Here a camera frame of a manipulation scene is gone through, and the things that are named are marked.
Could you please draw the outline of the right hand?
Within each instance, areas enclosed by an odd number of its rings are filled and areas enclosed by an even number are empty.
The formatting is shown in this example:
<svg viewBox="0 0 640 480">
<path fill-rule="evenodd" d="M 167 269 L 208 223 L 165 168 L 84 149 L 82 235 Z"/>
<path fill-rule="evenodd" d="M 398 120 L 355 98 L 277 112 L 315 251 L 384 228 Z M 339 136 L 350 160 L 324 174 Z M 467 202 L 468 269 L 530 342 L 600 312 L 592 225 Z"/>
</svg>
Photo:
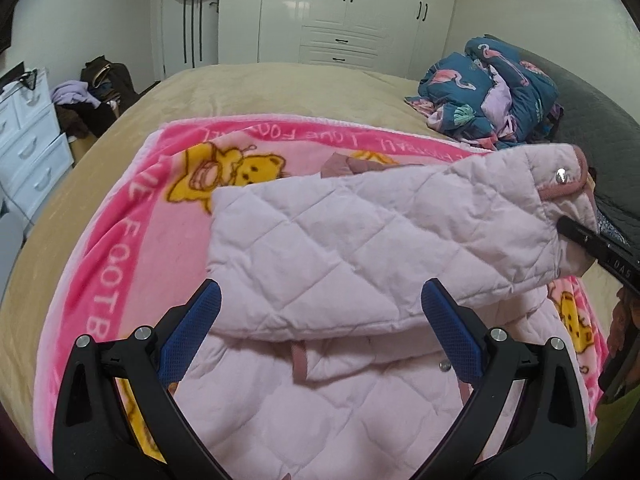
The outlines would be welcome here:
<svg viewBox="0 0 640 480">
<path fill-rule="evenodd" d="M 612 323 L 608 333 L 608 353 L 616 356 L 624 348 L 626 331 L 633 325 L 639 328 L 639 297 L 626 287 L 617 293 L 618 303 L 613 310 Z"/>
</svg>

